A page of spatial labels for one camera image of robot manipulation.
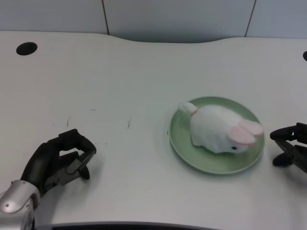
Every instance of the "plate rim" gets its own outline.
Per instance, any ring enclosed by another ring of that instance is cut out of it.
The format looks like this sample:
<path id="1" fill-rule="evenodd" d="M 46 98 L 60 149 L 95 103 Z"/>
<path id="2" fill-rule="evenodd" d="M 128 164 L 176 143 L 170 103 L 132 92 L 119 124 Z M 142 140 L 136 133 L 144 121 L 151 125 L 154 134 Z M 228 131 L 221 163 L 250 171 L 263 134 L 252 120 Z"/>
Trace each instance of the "plate rim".
<path id="1" fill-rule="evenodd" d="M 243 104 L 241 104 L 241 103 L 239 103 L 239 102 L 237 102 L 237 101 L 231 100 L 231 99 L 229 99 L 229 98 L 226 98 L 226 97 L 217 97 L 217 96 L 197 97 L 197 98 L 194 98 L 194 99 L 189 100 L 188 102 L 191 102 L 191 101 L 194 101 L 194 100 L 197 100 L 197 99 L 200 99 L 200 98 L 208 98 L 208 97 L 221 98 L 221 99 L 226 99 L 226 100 L 230 100 L 230 101 L 232 101 L 232 102 L 238 103 L 239 105 L 241 105 L 241 106 L 243 106 L 244 108 L 246 108 L 247 110 L 249 110 L 249 111 L 255 116 L 255 118 L 257 119 L 257 122 L 258 122 L 259 124 L 261 124 L 261 122 L 260 122 L 260 120 L 258 119 L 258 117 L 257 117 L 250 109 L 248 109 L 248 108 L 247 108 L 246 106 L 244 106 Z M 210 171 L 210 170 L 204 170 L 204 169 L 201 169 L 201 168 L 199 168 L 199 167 L 193 165 L 192 163 L 190 163 L 188 160 L 186 160 L 186 159 L 179 153 L 179 151 L 176 149 L 175 144 L 173 143 L 173 140 L 172 140 L 172 134 L 171 134 L 170 130 L 171 130 L 173 118 L 174 118 L 175 114 L 176 114 L 178 111 L 179 111 L 179 109 L 177 109 L 177 110 L 174 112 L 174 114 L 172 115 L 171 121 L 170 121 L 170 123 L 169 123 L 169 126 L 168 126 L 169 139 L 170 139 L 170 142 L 171 142 L 171 144 L 172 144 L 173 149 L 174 149 L 175 152 L 178 154 L 178 156 L 180 156 L 181 159 L 183 159 L 183 160 L 184 160 L 187 164 L 189 164 L 190 166 L 192 166 L 192 167 L 194 167 L 194 168 L 196 168 L 196 169 L 198 169 L 198 170 L 200 170 L 200 171 L 206 172 L 206 173 L 218 174 L 218 175 L 230 175 L 230 174 L 239 173 L 239 172 L 241 172 L 241 171 L 244 171 L 244 170 L 248 169 L 249 167 L 251 167 L 252 165 L 254 165 L 254 164 L 261 158 L 261 156 L 262 156 L 262 154 L 263 154 L 263 151 L 264 151 L 264 146 L 265 146 L 265 133 L 263 133 L 263 145 L 262 145 L 260 154 L 258 155 L 258 157 L 257 157 L 253 162 L 251 162 L 249 165 L 247 165 L 247 166 L 245 166 L 245 167 L 243 167 L 243 168 L 241 168 L 241 169 L 234 170 L 234 171 L 229 171 L 229 172 L 214 172 L 214 171 Z"/>

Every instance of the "wall seam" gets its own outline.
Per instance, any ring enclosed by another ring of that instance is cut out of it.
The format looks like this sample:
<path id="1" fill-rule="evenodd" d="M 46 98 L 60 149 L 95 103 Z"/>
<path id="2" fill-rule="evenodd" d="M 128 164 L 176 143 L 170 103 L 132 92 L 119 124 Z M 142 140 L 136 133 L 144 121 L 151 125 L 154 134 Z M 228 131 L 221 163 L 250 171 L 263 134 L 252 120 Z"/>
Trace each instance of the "wall seam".
<path id="1" fill-rule="evenodd" d="M 253 13 L 254 13 L 256 2 L 257 2 L 257 0 L 255 0 L 253 9 L 251 10 L 250 18 L 249 18 L 249 21 L 248 21 L 248 27 L 246 28 L 246 32 L 245 32 L 245 36 L 244 37 L 246 37 L 246 35 L 248 34 L 248 28 L 249 28 L 249 24 L 250 24 L 250 21 L 251 21 L 251 17 L 253 16 Z"/>
<path id="2" fill-rule="evenodd" d="M 107 24 L 107 19 L 106 19 L 106 9 L 105 9 L 105 3 L 104 3 L 104 0 L 101 0 L 102 2 L 102 7 L 104 9 L 104 15 L 105 15 L 105 21 L 106 21 L 106 30 L 107 30 L 107 34 L 110 35 L 110 32 L 109 32 L 109 26 Z"/>

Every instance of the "plush toy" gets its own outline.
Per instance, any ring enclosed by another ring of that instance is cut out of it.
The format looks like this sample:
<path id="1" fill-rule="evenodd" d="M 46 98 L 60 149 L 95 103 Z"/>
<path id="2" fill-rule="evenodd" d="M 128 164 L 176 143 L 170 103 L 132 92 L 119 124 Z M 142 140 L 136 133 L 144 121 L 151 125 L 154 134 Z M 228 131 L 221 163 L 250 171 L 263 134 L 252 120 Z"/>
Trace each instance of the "plush toy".
<path id="1" fill-rule="evenodd" d="M 263 135 L 262 126 L 246 120 L 234 111 L 219 105 L 197 108 L 192 103 L 179 104 L 180 110 L 191 114 L 190 130 L 193 145 L 208 150 L 241 153 Z"/>

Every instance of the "white table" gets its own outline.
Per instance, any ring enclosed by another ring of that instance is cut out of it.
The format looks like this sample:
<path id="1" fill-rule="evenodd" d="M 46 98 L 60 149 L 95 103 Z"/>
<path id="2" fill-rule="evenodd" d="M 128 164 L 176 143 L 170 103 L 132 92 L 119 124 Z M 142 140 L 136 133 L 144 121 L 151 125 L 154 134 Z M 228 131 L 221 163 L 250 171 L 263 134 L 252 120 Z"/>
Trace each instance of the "white table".
<path id="1" fill-rule="evenodd" d="M 37 51 L 17 55 L 24 42 L 35 42 Z M 20 178 L 41 143 L 77 128 L 97 146 L 91 180 L 49 191 L 36 211 L 38 226 L 143 221 L 306 229 L 307 188 L 272 166 L 280 150 L 269 139 L 275 129 L 307 123 L 306 50 L 307 40 L 294 39 L 153 44 L 0 32 L 0 191 Z M 266 149 L 251 169 L 209 175 L 172 150 L 167 130 L 178 102 L 209 95 L 246 105 L 263 123 Z"/>

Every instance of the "bunny ear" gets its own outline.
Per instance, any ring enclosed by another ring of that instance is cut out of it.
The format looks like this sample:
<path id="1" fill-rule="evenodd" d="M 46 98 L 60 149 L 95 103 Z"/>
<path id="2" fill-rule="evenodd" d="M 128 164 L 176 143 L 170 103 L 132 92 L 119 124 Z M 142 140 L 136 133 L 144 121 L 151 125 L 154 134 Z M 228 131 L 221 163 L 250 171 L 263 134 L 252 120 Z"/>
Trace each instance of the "bunny ear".
<path id="1" fill-rule="evenodd" d="M 253 145 L 256 142 L 255 137 L 239 125 L 232 127 L 227 136 L 232 141 L 242 145 Z"/>
<path id="2" fill-rule="evenodd" d="M 240 121 L 239 126 L 241 126 L 253 136 L 262 136 L 264 133 L 263 127 L 259 123 L 254 121 L 244 119 Z"/>

